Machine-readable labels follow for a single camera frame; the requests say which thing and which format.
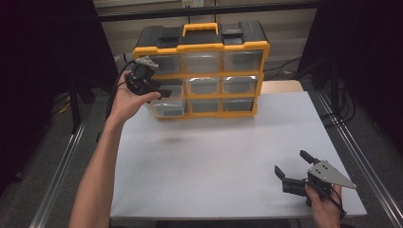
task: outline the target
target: yellow plastic organizer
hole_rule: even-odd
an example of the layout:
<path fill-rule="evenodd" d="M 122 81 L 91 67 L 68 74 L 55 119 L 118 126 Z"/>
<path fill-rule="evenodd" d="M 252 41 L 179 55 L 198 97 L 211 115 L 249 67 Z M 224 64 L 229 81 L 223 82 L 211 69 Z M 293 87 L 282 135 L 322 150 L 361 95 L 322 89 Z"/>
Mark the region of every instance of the yellow plastic organizer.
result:
<path fill-rule="evenodd" d="M 270 44 L 258 21 L 146 27 L 133 50 L 158 64 L 153 80 L 172 90 L 146 104 L 158 119 L 254 116 Z"/>

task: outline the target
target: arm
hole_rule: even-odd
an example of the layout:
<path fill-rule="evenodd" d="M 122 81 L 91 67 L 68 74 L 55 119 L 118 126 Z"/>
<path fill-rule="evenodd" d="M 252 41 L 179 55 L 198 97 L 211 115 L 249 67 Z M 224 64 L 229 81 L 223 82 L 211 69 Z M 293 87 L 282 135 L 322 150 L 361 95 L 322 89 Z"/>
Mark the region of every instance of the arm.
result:
<path fill-rule="evenodd" d="M 341 186 L 334 185 L 333 189 L 341 196 Z M 340 211 L 329 200 L 320 200 L 317 191 L 305 185 L 306 194 L 312 201 L 312 213 L 314 216 L 315 224 L 317 228 L 339 228 L 340 227 Z M 337 194 L 332 191 L 330 197 L 337 203 L 340 200 Z"/>
<path fill-rule="evenodd" d="M 125 81 L 127 73 L 122 75 L 119 83 Z M 159 97 L 157 92 L 134 95 L 126 85 L 118 88 L 102 137 L 80 182 L 69 227 L 108 227 L 116 159 L 124 124 L 142 104 Z"/>

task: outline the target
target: human hand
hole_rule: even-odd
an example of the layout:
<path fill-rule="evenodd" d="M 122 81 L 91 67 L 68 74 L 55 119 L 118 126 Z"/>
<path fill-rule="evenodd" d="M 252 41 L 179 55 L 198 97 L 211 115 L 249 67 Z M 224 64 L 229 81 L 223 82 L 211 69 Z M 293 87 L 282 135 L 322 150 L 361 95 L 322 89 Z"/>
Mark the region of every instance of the human hand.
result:
<path fill-rule="evenodd" d="M 340 204 L 341 186 L 334 185 L 330 197 Z M 340 211 L 328 199 L 322 201 L 317 191 L 305 184 L 305 191 L 312 202 L 312 213 L 317 228 L 339 228 L 340 227 Z"/>
<path fill-rule="evenodd" d="M 161 97 L 161 94 L 158 92 L 150 92 L 141 96 L 133 94 L 127 88 L 127 84 L 125 84 L 125 76 L 129 73 L 130 71 L 125 71 L 119 79 L 119 87 L 117 88 L 112 110 L 108 117 L 121 124 L 124 124 L 128 119 L 133 117 L 144 103 Z"/>

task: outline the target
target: white table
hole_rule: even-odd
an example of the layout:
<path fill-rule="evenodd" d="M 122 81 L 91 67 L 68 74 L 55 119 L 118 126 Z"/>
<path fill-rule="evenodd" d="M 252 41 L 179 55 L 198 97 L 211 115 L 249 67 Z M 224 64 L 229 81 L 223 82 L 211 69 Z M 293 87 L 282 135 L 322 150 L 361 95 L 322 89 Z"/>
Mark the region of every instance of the white table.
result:
<path fill-rule="evenodd" d="M 262 94 L 255 117 L 158 121 L 146 108 L 124 128 L 112 218 L 290 219 L 311 216 L 274 173 L 303 179 L 303 149 L 347 172 L 306 92 Z M 348 216 L 366 215 L 343 188 Z"/>

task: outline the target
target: wall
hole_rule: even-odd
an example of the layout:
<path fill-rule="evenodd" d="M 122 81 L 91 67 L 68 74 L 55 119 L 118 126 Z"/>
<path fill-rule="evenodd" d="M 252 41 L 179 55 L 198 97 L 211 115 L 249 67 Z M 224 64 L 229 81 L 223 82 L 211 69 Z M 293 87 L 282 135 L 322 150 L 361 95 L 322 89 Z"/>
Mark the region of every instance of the wall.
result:
<path fill-rule="evenodd" d="M 205 0 L 206 7 L 214 6 L 214 0 Z M 279 1 L 249 0 L 248 4 L 264 4 Z M 217 6 L 244 5 L 241 0 L 216 0 Z M 98 13 L 131 12 L 148 10 L 167 10 L 182 7 L 182 1 L 125 5 L 119 7 L 97 8 Z M 298 57 L 302 54 L 312 22 L 315 9 L 298 9 L 285 11 L 248 12 L 217 15 L 217 22 L 235 24 L 239 20 L 259 20 L 272 45 L 269 61 L 281 61 Z M 191 23 L 214 22 L 214 15 L 192 16 Z M 106 22 L 103 27 L 114 55 L 132 52 L 143 27 L 165 26 L 177 27 L 187 23 L 187 17 L 147 19 L 138 21 Z"/>

